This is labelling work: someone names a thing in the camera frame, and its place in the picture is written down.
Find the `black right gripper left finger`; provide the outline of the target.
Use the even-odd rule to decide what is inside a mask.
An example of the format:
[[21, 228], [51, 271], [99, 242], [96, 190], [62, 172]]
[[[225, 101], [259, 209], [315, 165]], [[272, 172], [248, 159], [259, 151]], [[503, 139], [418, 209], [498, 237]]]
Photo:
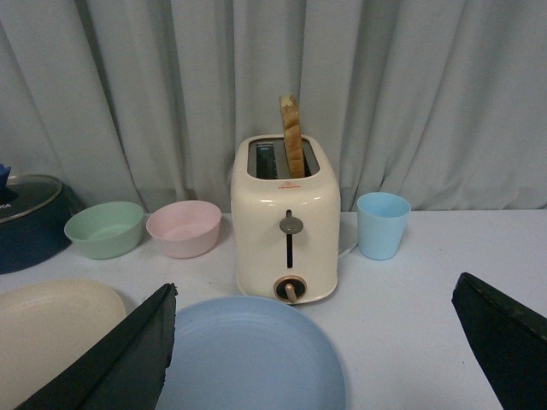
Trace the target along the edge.
[[177, 290], [164, 284], [19, 409], [154, 409], [174, 348]]

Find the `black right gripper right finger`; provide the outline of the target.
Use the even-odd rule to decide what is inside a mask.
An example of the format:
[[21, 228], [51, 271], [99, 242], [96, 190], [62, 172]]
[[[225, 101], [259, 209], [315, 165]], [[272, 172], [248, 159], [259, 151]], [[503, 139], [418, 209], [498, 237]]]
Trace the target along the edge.
[[546, 318], [468, 272], [452, 304], [502, 407], [545, 409]]

